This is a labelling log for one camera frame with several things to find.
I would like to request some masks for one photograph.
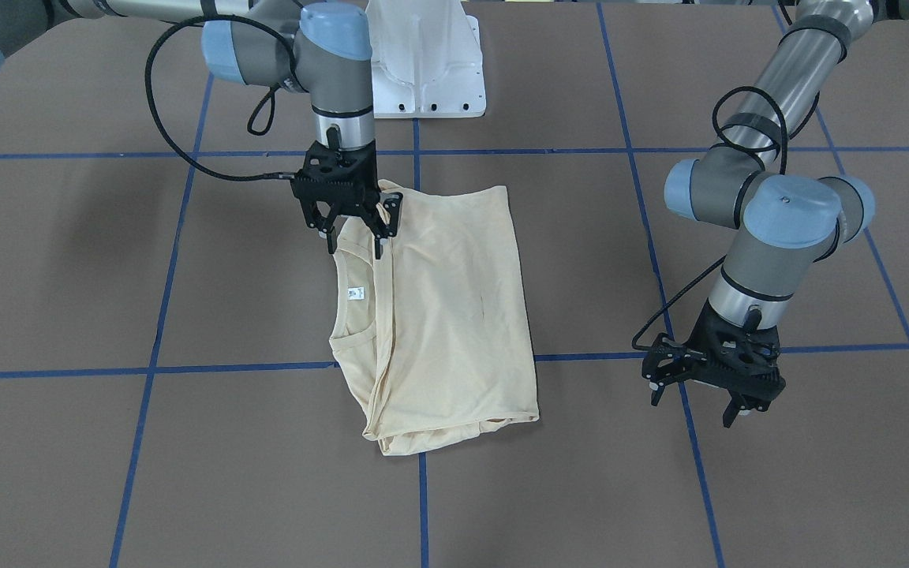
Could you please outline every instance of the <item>folded garment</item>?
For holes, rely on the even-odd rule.
[[[332,355],[367,416],[364,438],[405,456],[538,420],[535,364],[507,188],[401,191],[375,260],[360,219],[339,233]]]

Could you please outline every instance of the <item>white plastic bracket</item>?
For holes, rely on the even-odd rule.
[[[371,0],[375,118],[486,112],[479,21],[459,0]]]

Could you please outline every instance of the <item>robotic arm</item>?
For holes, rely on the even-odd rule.
[[[382,244],[398,232],[402,195],[382,194],[376,184],[371,43],[363,10],[336,2],[305,7],[296,0],[0,0],[0,65],[55,25],[105,15],[195,18],[205,22],[202,51],[217,78],[310,93],[314,143],[303,168],[281,179],[290,180],[307,226],[327,238],[329,252],[335,252],[335,220],[357,216],[374,234],[380,258]],[[327,206],[325,213],[319,204]]]
[[[787,151],[788,125],[808,119],[824,80],[873,22],[909,18],[909,1],[803,0],[798,20],[739,110],[718,126],[703,159],[672,168],[668,208],[737,230],[721,275],[689,339],[659,334],[642,375],[657,405],[664,388],[689,379],[728,391],[722,424],[766,411],[785,387],[776,326],[809,266],[854,240],[872,222],[872,191],[856,177],[818,180],[765,168]]]

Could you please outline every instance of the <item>fabric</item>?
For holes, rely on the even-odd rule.
[[[507,188],[401,191],[399,234],[375,260],[360,219],[339,233],[332,353],[386,456],[538,420],[535,364]]]

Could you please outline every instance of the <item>beige cloth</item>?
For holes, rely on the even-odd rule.
[[[507,188],[401,191],[399,234],[374,260],[360,219],[339,233],[332,355],[386,456],[538,420],[535,364]]]

